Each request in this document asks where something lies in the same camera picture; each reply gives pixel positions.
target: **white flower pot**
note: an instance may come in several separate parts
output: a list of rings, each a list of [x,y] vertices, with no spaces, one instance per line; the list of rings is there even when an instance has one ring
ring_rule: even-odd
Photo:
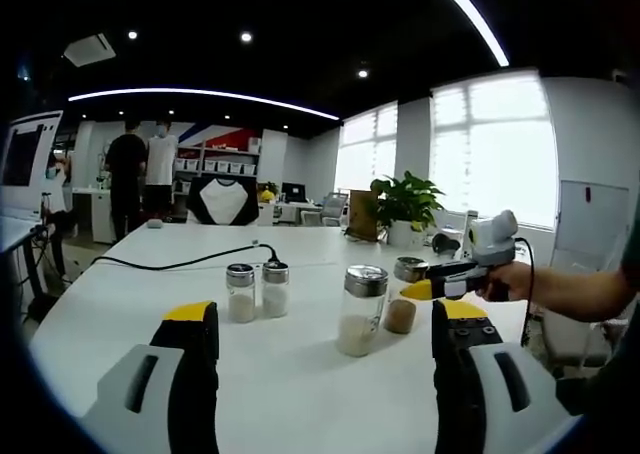
[[[422,249],[424,232],[416,232],[411,229],[411,223],[409,221],[392,221],[387,237],[387,244],[410,251]]]

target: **glass jar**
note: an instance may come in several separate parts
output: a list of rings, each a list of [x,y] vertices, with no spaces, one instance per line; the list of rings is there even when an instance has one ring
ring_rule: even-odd
[[[270,261],[262,266],[262,310],[266,317],[282,317],[289,307],[289,266]]]
[[[227,267],[229,291],[229,319],[233,322],[251,322],[256,311],[256,282],[249,264],[231,264]]]
[[[378,332],[387,293],[387,271],[376,266],[351,266],[344,279],[337,348],[343,354],[369,354]]]
[[[424,277],[428,264],[417,257],[399,257],[393,268],[394,279],[390,282],[389,302],[384,319],[384,328],[395,334],[409,334],[416,318],[417,304],[401,293],[409,285]]]

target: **window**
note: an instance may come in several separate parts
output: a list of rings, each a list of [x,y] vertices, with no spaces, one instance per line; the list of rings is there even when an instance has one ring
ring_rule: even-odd
[[[368,191],[374,179],[393,176],[397,130],[396,102],[345,121],[340,132],[335,190]]]
[[[516,72],[434,91],[429,178],[449,211],[554,228],[558,164],[538,75]]]

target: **white powder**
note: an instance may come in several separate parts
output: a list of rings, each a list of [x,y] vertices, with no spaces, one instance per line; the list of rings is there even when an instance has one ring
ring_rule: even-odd
[[[267,317],[282,317],[287,313],[289,293],[285,284],[263,284],[262,309]]]
[[[340,319],[336,345],[343,354],[362,357],[369,354],[377,326],[366,316],[344,316]]]
[[[253,297],[246,294],[233,294],[229,297],[229,319],[233,322],[249,322],[255,316]]]

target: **led strip light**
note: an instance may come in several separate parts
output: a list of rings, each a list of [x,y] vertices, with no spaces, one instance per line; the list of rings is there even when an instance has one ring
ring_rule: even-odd
[[[482,17],[482,14],[480,14],[478,9],[476,9],[476,6],[474,6],[470,0],[453,1],[458,5],[460,9],[462,9],[462,12],[465,13],[474,27],[478,30],[478,32],[484,39],[484,42],[486,42],[489,49],[491,49],[493,56],[496,58],[496,61],[498,62],[498,64],[500,64],[500,67],[509,66],[509,60],[502,50],[502,47],[500,47],[500,43],[498,43],[496,36],[493,35],[493,32],[489,28],[487,21],[484,20],[484,17]]]
[[[293,109],[300,112],[306,112],[307,114],[313,114],[315,116],[326,117],[332,121],[339,121],[340,118],[332,116],[325,112],[314,111],[313,109],[307,109],[306,107],[296,106],[294,104],[287,104],[286,102],[272,101],[270,99],[263,99],[262,97],[245,96],[244,94],[234,94],[232,92],[222,91],[206,91],[203,89],[181,89],[174,87],[141,87],[137,89],[115,89],[113,91],[99,91],[92,92],[90,94],[81,94],[79,96],[72,96],[69,98],[69,102],[81,101],[83,99],[91,99],[93,97],[102,96],[115,96],[119,94],[200,94],[205,96],[218,96],[229,97],[231,99],[241,99],[243,101],[261,102],[262,104],[270,104],[272,106],[285,107],[287,109]]]

